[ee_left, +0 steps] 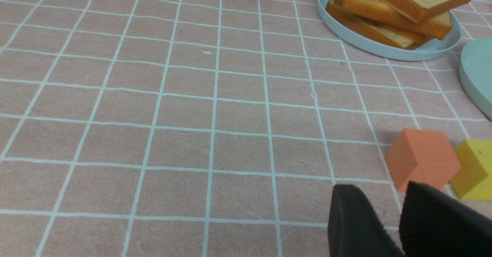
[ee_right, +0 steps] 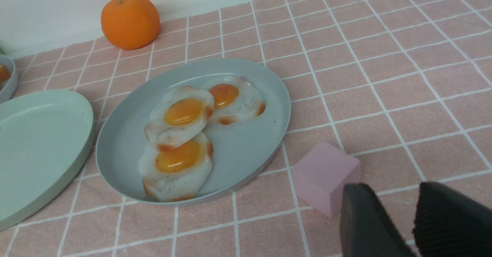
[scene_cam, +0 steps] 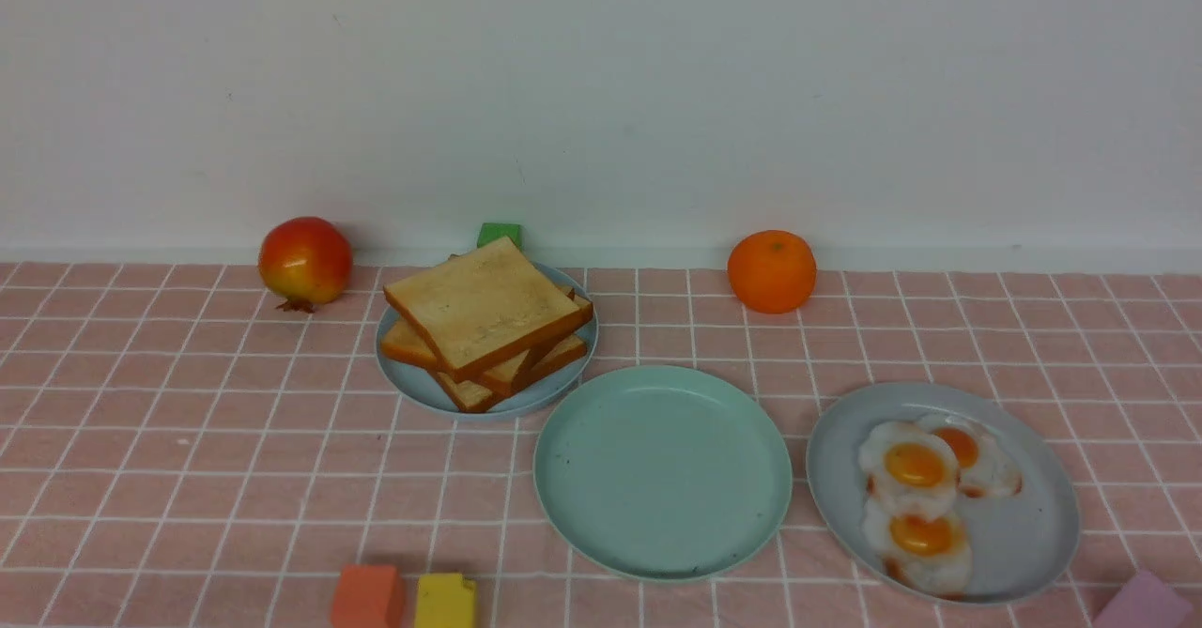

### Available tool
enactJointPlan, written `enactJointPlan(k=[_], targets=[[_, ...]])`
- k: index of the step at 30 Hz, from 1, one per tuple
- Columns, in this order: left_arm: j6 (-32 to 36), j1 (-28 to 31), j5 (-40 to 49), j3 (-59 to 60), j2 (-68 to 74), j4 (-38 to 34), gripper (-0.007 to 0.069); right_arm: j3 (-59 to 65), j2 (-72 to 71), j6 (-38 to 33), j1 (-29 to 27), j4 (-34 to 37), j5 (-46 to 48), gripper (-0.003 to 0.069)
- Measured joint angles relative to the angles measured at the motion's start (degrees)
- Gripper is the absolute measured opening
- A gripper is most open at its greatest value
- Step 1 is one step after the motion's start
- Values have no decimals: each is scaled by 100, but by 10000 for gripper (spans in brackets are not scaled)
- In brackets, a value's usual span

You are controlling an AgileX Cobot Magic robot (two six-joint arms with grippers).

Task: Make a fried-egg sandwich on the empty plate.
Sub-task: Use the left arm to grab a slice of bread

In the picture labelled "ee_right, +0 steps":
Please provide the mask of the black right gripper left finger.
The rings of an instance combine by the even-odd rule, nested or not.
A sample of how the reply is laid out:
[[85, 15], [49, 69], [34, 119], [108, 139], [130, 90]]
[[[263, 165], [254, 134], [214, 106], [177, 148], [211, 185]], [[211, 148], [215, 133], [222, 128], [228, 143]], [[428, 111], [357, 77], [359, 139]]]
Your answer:
[[346, 184], [340, 240], [343, 257], [414, 257], [376, 193], [365, 183]]

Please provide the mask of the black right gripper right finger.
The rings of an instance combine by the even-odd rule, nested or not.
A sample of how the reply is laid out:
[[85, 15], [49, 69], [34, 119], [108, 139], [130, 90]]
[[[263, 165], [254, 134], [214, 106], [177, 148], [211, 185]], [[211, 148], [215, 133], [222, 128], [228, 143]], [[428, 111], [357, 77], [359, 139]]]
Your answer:
[[441, 183], [420, 183], [414, 224], [422, 257], [492, 255], [491, 209]]

